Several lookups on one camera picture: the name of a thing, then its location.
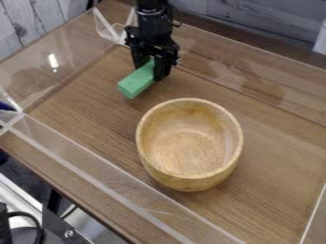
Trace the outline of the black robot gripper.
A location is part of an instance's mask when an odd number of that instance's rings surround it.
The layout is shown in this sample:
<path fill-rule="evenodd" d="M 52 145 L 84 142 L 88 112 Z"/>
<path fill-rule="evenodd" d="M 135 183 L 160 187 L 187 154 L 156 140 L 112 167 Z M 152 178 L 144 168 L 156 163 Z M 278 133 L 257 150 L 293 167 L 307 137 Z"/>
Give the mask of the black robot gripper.
<path fill-rule="evenodd" d="M 174 12 L 170 9 L 156 11 L 136 10 L 138 25 L 124 28 L 126 45 L 131 48 L 135 68 L 143 67 L 150 57 L 159 51 L 178 52 L 179 45 L 173 39 Z M 170 52 L 154 56 L 154 80 L 162 81 L 177 65 L 178 56 Z"/>

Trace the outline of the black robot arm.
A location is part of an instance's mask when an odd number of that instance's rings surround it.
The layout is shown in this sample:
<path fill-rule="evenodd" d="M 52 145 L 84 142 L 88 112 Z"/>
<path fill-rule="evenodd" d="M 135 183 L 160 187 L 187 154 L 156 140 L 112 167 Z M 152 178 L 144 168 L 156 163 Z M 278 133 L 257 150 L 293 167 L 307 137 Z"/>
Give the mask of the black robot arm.
<path fill-rule="evenodd" d="M 174 6 L 168 0 L 136 0 L 135 13 L 138 25 L 124 27 L 124 44 L 136 69 L 154 59 L 152 77 L 162 81 L 179 59 L 179 44 L 173 38 Z"/>

